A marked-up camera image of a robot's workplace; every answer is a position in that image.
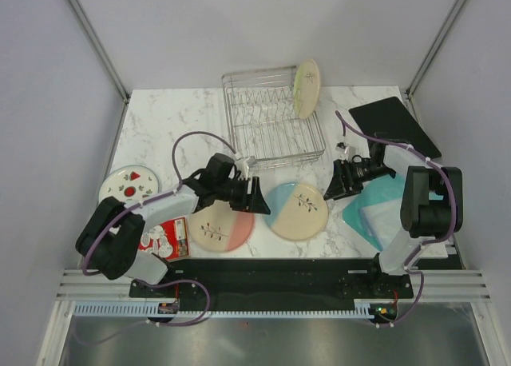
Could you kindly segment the blue and cream plate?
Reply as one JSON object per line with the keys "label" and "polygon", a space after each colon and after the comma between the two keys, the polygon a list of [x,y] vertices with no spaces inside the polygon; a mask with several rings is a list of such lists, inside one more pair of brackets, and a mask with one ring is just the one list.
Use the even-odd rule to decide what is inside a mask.
{"label": "blue and cream plate", "polygon": [[277,185],[265,200],[271,210],[264,222],[288,241],[307,241],[321,233],[328,220],[328,207],[316,187],[302,182]]}

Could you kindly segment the green and cream plate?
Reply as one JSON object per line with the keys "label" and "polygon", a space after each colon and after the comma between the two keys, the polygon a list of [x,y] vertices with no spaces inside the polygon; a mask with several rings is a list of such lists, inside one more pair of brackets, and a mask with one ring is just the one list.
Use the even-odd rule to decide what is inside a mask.
{"label": "green and cream plate", "polygon": [[318,104],[322,87],[321,73],[317,63],[309,58],[302,62],[295,73],[293,101],[300,119],[310,117]]}

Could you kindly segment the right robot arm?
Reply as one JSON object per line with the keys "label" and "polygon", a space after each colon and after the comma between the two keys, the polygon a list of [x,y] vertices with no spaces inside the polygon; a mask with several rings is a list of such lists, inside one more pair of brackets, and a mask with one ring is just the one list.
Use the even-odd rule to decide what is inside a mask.
{"label": "right robot arm", "polygon": [[364,183],[385,175],[404,177],[401,228],[375,255],[368,272],[358,275],[371,295],[381,297],[410,280],[412,267],[424,249],[448,240],[461,228],[463,184],[460,169],[438,165],[410,144],[375,137],[368,140],[369,157],[334,161],[323,198],[359,195]]}

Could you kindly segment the metal wire dish rack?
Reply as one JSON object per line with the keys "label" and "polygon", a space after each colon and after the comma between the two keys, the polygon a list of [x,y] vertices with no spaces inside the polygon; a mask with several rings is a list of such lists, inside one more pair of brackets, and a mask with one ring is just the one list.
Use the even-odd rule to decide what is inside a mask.
{"label": "metal wire dish rack", "polygon": [[300,165],[325,152],[318,117],[301,119],[295,112],[297,69],[243,70],[221,78],[230,141],[252,170]]}

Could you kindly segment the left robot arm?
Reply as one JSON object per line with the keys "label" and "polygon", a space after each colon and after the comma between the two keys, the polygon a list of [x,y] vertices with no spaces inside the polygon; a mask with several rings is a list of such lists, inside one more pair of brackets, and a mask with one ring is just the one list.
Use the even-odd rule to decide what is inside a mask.
{"label": "left robot arm", "polygon": [[175,277],[162,258],[139,252],[141,238],[151,228],[197,213],[215,201],[226,201],[237,212],[271,213],[259,178],[241,177],[232,158],[216,153],[203,169],[166,193],[129,205],[115,197],[101,201],[75,244],[84,257],[82,274],[109,280],[127,276],[148,285],[157,296],[168,296],[175,288]]}

